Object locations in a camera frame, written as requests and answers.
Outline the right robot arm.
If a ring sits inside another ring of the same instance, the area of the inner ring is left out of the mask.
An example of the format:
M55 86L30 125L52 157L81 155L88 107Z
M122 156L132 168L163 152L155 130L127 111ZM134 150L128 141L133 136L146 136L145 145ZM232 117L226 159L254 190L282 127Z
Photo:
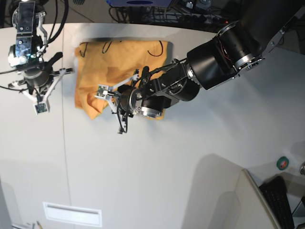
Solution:
M64 1L63 18L57 31L47 32L44 27L46 11L39 0L20 0L11 16L16 29L16 41L10 46L8 62L11 72L17 72L22 80L16 80L5 87L17 91L33 102L37 115L49 112L49 97L64 75L73 72L72 68L57 71L53 65L63 57L57 52L48 61L44 55L48 46L61 34L69 13L69 2Z

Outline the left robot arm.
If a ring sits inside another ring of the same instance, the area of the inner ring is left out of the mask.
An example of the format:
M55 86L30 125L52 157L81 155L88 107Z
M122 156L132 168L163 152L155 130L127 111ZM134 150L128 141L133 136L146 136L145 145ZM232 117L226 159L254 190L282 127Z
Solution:
M179 101L193 100L200 89L212 89L259 65L304 4L302 0L252 0L239 20L221 28L186 58L154 70L145 66L114 86L100 84L96 98L108 103L117 115L119 133L126 133L129 118L161 117Z

